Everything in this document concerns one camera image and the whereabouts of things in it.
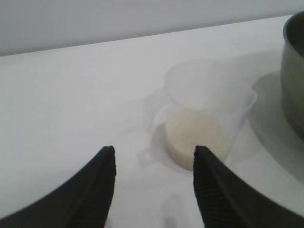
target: metal mixing bowl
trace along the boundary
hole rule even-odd
[[[304,137],[304,11],[284,26],[281,64],[282,101],[292,127]]]

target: clear plastic cup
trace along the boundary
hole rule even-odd
[[[147,130],[162,113],[168,154],[192,170],[196,145],[205,145],[223,162],[257,94],[227,75],[218,61],[194,60],[171,68],[165,86],[145,101]]]

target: white countertop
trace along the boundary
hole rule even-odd
[[[144,152],[143,100],[163,87],[171,66],[191,59],[237,62],[238,73],[250,83],[278,71],[288,18],[0,57],[0,217],[48,194],[101,147],[113,144],[117,177],[108,227],[200,227],[191,172],[175,165],[159,144],[152,153]],[[142,154],[149,164],[140,163]],[[292,198],[300,196],[303,185],[271,158],[264,165],[278,168],[268,175],[259,162],[269,156],[265,154],[231,168],[304,215],[304,206]],[[265,171],[264,179],[252,171],[257,164]],[[295,187],[288,199],[284,186],[273,178],[276,173],[289,189]],[[273,193],[269,185],[259,184],[269,179],[281,190]]]

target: white liquid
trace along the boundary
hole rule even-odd
[[[226,159],[224,134],[207,110],[179,109],[165,126],[167,152],[181,167],[192,170],[196,145],[207,146],[220,160]]]

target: black object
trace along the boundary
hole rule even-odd
[[[114,148],[104,147],[77,174],[0,228],[103,228],[114,194]]]
[[[251,188],[207,147],[196,147],[193,172],[205,228],[304,228],[304,218]]]

